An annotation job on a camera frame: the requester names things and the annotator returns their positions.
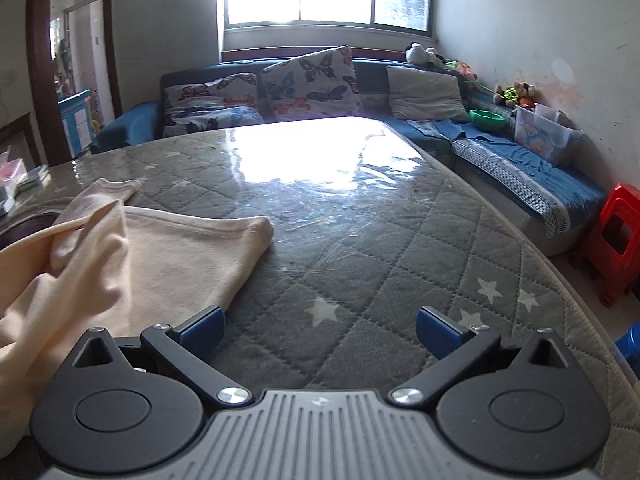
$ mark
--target sofa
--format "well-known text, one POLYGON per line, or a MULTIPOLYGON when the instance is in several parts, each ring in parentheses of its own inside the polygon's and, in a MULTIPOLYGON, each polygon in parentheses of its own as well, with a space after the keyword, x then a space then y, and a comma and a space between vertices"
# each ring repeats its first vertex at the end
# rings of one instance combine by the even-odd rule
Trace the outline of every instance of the sofa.
MULTIPOLYGON (((149 142, 150 140, 160 139, 162 137, 164 118, 164 106, 162 103, 164 102, 165 88, 186 84, 203 84, 236 73, 251 72, 257 75, 258 110, 266 122, 273 122, 275 118, 267 106, 261 75, 263 69, 282 60, 283 59, 254 59, 226 62, 206 68, 165 74, 160 79, 161 99, 159 101, 139 104, 120 116, 113 123, 105 126, 92 143, 91 151, 92 153, 101 153, 124 146, 133 146, 135 144, 149 142)), ((458 78, 460 93, 464 101, 467 86, 462 84, 465 80, 463 76, 450 70, 434 67, 418 67, 397 61, 353 59, 353 65, 358 87, 360 88, 363 116, 388 124, 397 133, 405 136, 420 149, 439 158, 443 162, 448 162, 448 158, 453 160, 451 146, 448 140, 425 136, 420 130, 412 127, 406 121, 393 117, 388 103, 389 82, 386 67, 388 65, 405 66, 453 75, 458 78)))

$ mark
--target butterfly pillow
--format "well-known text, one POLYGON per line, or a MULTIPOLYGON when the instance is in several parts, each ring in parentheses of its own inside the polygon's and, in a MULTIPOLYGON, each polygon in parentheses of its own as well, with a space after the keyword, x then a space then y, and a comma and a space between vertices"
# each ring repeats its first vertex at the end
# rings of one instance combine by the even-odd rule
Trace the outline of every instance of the butterfly pillow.
POLYGON ((362 108, 350 46, 268 66, 262 83, 279 121, 358 115, 362 108))
POLYGON ((210 83, 170 86, 164 89, 164 111, 217 105, 220 109, 234 106, 257 107, 258 81, 255 74, 233 74, 210 83))
POLYGON ((187 108, 182 113, 165 115, 162 136, 176 137, 251 124, 264 124, 264 119, 253 107, 236 106, 222 109, 199 107, 196 111, 187 108))

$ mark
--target plush toy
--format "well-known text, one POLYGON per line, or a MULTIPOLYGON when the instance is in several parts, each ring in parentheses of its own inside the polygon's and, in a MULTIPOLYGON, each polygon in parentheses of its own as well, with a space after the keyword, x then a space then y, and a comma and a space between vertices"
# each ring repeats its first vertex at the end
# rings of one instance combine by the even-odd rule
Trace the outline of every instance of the plush toy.
POLYGON ((420 43, 412 43, 406 49, 406 62, 413 65, 429 66, 430 63, 437 68, 444 68, 446 60, 438 54, 434 48, 426 50, 420 43))
POLYGON ((527 83, 514 83, 513 86, 503 89, 496 85, 494 89, 494 103, 505 105, 509 108, 522 106, 523 108, 534 108, 533 96, 536 95, 536 88, 527 83))
POLYGON ((478 74, 475 74, 471 67, 466 64, 464 61, 449 61, 446 64, 446 67, 450 70, 455 70, 459 74, 462 74, 467 79, 471 79, 472 81, 478 80, 478 74))

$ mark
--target green bowl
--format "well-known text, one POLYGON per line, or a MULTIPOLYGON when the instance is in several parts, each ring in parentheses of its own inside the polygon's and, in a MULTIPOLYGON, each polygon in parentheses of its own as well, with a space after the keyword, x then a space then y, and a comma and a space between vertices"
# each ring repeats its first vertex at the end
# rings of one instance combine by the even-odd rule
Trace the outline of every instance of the green bowl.
POLYGON ((507 125, 507 119, 485 110, 470 110, 471 122, 486 132, 499 132, 507 125))

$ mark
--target gray quilted mattress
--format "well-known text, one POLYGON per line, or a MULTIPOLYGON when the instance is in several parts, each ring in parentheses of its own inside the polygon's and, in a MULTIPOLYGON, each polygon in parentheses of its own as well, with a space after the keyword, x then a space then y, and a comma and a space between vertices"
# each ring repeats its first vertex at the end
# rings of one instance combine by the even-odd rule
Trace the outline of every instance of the gray quilted mattress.
MULTIPOLYGON (((138 178, 143 187, 131 205, 270 218, 273 244, 230 307, 210 362, 255 394, 386 394, 434 362, 415 336, 423 305, 505 336, 550 326, 610 410, 596 472, 636 478, 639 403, 610 342, 516 229, 384 124, 343 118, 204 132, 83 158, 52 176, 24 207, 74 196, 99 177, 138 178)), ((5 465, 15 468, 32 452, 23 443, 5 465)))

